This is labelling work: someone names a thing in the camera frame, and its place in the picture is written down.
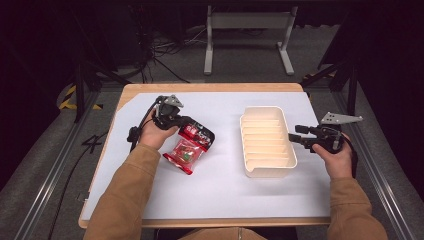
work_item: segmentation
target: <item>wooden table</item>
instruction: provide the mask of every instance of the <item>wooden table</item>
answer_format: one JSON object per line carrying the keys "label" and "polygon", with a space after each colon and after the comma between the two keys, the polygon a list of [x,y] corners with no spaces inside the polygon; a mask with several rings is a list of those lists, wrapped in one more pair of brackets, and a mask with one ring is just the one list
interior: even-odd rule
{"label": "wooden table", "polygon": [[[117,105],[117,112],[123,106],[135,98],[139,93],[158,92],[303,92],[302,87],[296,83],[225,83],[225,84],[131,84],[127,85]],[[93,180],[99,170],[99,166],[104,158],[105,148],[100,156],[99,164]],[[88,220],[79,219],[79,225],[86,228]],[[294,225],[320,225],[329,224],[329,217],[272,217],[272,218],[223,218],[223,219],[160,219],[143,220],[143,227],[146,228],[197,228],[197,227],[228,227],[228,226],[294,226]]]}

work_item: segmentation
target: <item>white metal frame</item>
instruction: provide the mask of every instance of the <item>white metal frame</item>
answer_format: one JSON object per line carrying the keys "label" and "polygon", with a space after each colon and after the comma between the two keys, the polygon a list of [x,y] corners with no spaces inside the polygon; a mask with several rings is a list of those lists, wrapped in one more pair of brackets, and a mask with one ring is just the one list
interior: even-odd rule
{"label": "white metal frame", "polygon": [[287,44],[293,29],[296,18],[297,7],[293,7],[291,12],[271,12],[271,13],[223,13],[212,12],[211,6],[208,6],[207,33],[208,43],[206,47],[204,74],[212,74],[213,41],[212,29],[230,29],[230,28],[274,28],[284,29],[284,39],[277,42],[278,51],[283,60],[287,75],[293,75],[294,70],[287,54]]}

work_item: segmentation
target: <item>hand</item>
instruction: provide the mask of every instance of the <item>hand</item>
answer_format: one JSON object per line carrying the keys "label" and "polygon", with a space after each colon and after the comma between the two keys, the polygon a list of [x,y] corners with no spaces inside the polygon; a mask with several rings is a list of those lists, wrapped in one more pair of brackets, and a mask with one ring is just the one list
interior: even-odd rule
{"label": "hand", "polygon": [[165,143],[165,140],[174,135],[174,133],[178,130],[178,127],[174,126],[168,130],[158,128],[152,120],[152,116],[154,116],[155,111],[156,110],[153,109],[146,117],[146,120],[143,123],[144,127],[141,129],[141,135],[138,143],[145,144],[159,150]]}
{"label": "hand", "polygon": [[342,150],[336,154],[331,154],[319,144],[314,144],[312,149],[324,160],[325,168],[330,178],[351,178],[352,177],[352,149],[344,141]]}

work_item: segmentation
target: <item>red snack bag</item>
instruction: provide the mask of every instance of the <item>red snack bag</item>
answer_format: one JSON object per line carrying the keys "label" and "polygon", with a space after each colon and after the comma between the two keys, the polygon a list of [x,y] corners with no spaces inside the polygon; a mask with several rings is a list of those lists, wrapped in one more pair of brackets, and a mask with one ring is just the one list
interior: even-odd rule
{"label": "red snack bag", "polygon": [[200,123],[192,120],[184,124],[178,132],[180,140],[172,152],[163,156],[188,175],[193,173],[193,164],[207,152],[215,140],[215,135]]}

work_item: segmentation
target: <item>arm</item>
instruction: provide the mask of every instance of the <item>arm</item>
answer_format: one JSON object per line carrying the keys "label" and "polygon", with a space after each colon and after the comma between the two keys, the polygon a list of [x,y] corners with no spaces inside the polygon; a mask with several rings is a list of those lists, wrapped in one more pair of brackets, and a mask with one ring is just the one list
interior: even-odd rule
{"label": "arm", "polygon": [[99,199],[84,239],[140,239],[143,212],[160,158],[158,149],[177,129],[163,131],[146,121],[139,144]]}
{"label": "arm", "polygon": [[341,152],[331,154],[315,144],[314,151],[324,160],[330,183],[331,224],[328,239],[387,239],[381,223],[371,215],[371,203],[352,177],[352,149],[345,142]]}

